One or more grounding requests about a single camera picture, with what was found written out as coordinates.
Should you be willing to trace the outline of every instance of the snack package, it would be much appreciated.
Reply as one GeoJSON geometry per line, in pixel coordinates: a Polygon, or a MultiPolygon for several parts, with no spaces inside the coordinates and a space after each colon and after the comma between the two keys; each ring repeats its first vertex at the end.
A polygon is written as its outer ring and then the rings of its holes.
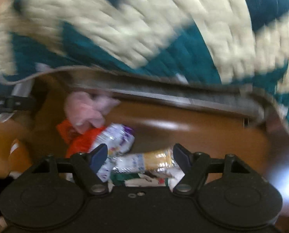
{"type": "Polygon", "coordinates": [[[111,181],[115,186],[126,187],[169,187],[170,191],[174,190],[174,187],[184,177],[184,172],[179,167],[173,167],[165,170],[170,178],[161,178],[155,176],[151,172],[142,173],[112,173],[111,181]]]}
{"type": "Polygon", "coordinates": [[[123,124],[112,123],[97,136],[88,152],[104,143],[108,146],[109,156],[122,155],[128,152],[133,145],[135,140],[133,134],[132,128],[123,124]]]}
{"type": "Polygon", "coordinates": [[[116,173],[135,173],[142,171],[165,171],[176,167],[173,149],[168,148],[147,153],[129,154],[116,157],[116,166],[113,171],[116,173]]]}
{"type": "Polygon", "coordinates": [[[133,145],[135,137],[133,129],[122,124],[112,123],[104,131],[102,131],[93,142],[91,152],[101,144],[108,147],[108,158],[99,169],[97,176],[106,182],[110,179],[111,171],[115,166],[114,157],[128,152],[133,145]]]}

